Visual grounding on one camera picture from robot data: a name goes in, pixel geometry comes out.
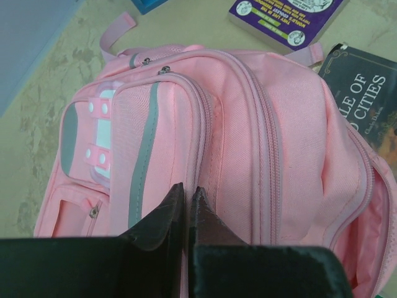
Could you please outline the blue yellow pink shelf unit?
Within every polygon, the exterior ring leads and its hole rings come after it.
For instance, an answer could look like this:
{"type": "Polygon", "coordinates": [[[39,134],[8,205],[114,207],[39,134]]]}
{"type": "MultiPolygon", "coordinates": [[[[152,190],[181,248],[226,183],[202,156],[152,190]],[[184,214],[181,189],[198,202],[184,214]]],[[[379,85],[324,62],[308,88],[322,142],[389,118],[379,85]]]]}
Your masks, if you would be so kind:
{"type": "Polygon", "coordinates": [[[132,0],[132,3],[139,10],[140,14],[145,15],[164,4],[167,0],[132,0]]]}

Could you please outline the pink student backpack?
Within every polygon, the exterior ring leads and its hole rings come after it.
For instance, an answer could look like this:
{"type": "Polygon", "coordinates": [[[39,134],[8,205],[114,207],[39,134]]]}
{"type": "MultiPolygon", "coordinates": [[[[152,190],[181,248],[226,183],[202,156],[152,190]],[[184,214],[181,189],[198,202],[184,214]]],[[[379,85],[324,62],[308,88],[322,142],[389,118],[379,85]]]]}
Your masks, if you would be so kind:
{"type": "Polygon", "coordinates": [[[134,26],[111,23],[105,68],[64,109],[34,235],[117,235],[182,183],[250,244],[329,248],[353,295],[375,297],[396,266],[396,181],[311,69],[321,45],[111,54],[134,26]]]}

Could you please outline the purple comic book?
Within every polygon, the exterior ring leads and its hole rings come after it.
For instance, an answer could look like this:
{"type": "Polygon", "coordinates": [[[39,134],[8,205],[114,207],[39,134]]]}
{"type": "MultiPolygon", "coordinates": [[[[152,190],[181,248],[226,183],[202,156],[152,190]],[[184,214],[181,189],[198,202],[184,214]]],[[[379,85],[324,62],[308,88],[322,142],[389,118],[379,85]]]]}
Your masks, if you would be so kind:
{"type": "Polygon", "coordinates": [[[343,0],[235,1],[228,16],[271,47],[291,53],[316,43],[346,4],[343,0]]]}

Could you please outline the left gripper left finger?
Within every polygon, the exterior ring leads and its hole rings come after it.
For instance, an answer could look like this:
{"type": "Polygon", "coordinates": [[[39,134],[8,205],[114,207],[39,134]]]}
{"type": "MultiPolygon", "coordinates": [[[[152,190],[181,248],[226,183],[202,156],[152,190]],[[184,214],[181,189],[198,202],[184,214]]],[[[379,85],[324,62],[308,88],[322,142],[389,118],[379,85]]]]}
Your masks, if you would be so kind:
{"type": "Polygon", "coordinates": [[[2,297],[178,297],[184,188],[117,237],[1,241],[2,297]]]}

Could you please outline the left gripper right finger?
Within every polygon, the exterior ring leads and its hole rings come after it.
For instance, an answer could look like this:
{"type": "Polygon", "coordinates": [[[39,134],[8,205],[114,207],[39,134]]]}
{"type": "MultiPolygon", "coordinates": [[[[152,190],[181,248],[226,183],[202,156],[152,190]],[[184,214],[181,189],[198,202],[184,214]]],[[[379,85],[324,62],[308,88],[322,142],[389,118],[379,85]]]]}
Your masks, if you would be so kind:
{"type": "Polygon", "coordinates": [[[190,210],[189,297],[352,297],[344,269],[319,246],[249,245],[197,188],[190,210]]]}

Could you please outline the Tale of Two Cities book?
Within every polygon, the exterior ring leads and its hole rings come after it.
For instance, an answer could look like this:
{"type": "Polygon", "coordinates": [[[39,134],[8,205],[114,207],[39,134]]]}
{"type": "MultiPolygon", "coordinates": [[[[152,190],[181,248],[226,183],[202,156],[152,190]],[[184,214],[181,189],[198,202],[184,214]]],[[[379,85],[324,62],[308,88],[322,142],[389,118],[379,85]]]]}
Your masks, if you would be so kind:
{"type": "Polygon", "coordinates": [[[338,43],[319,75],[342,116],[396,175],[396,62],[338,43]]]}

